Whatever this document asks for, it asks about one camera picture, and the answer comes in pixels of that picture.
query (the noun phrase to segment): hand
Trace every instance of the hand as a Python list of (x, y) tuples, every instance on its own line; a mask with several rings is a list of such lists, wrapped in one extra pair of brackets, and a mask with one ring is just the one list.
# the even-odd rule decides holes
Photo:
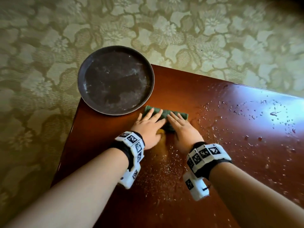
[(141, 119), (143, 115), (140, 113), (131, 128), (132, 131), (138, 132), (142, 136), (146, 145), (145, 149), (151, 149), (159, 142), (161, 135), (156, 135), (156, 132), (166, 123), (165, 118), (157, 121), (163, 113), (162, 109), (151, 118), (153, 112), (154, 108), (150, 109), (143, 119)]
[(178, 113), (177, 116), (170, 112), (168, 121), (175, 129), (175, 144), (177, 149), (184, 154), (188, 154), (196, 142), (203, 142), (200, 133)]

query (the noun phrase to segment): table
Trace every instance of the table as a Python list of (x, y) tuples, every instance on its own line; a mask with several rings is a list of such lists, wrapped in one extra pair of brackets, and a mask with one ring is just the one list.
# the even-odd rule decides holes
[[(155, 86), (145, 105), (188, 113), (205, 141), (221, 144), (236, 166), (304, 205), (304, 99), (152, 67)], [(130, 129), (143, 109), (107, 116), (80, 100), (53, 185)], [(210, 197), (191, 198), (182, 182), (185, 157), (172, 135), (166, 144), (165, 161), (145, 151), (134, 185), (115, 188), (95, 227), (238, 227), (212, 186)]]

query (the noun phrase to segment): forearm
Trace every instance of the forearm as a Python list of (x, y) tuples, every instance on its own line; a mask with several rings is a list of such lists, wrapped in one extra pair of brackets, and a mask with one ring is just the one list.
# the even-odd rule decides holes
[(52, 187), (7, 227), (93, 227), (128, 164), (119, 149), (104, 151)]
[(304, 227), (303, 209), (233, 164), (216, 165), (209, 179), (241, 227)]

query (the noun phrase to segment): round tray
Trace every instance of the round tray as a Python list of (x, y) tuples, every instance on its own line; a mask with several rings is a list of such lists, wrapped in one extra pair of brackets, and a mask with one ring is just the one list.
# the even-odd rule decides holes
[(98, 49), (78, 72), (78, 89), (92, 109), (124, 115), (140, 108), (154, 88), (154, 72), (138, 51), (124, 46)]

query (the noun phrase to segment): green cloth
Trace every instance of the green cloth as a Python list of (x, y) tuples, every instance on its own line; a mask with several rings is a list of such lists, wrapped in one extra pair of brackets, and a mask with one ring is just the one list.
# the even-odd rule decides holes
[[(155, 107), (151, 107), (149, 105), (146, 106), (145, 111), (143, 112), (143, 117), (146, 116), (146, 114), (149, 112), (150, 109), (154, 108), (154, 112), (152, 114), (155, 115), (156, 113), (158, 113), (161, 109), (159, 108), (155, 108)], [(158, 120), (161, 120), (163, 118), (167, 118), (167, 115), (170, 114), (171, 110), (166, 110), (164, 109), (161, 117)], [(172, 111), (175, 115), (177, 115), (177, 113), (180, 113), (180, 115), (183, 117), (183, 119), (188, 120), (188, 114), (186, 113), (181, 113), (181, 112), (177, 112), (177, 111)], [(171, 124), (169, 122), (166, 122), (166, 124), (162, 127), (163, 130), (169, 132), (172, 131), (174, 132), (175, 130), (173, 129), (173, 127), (171, 126)]]

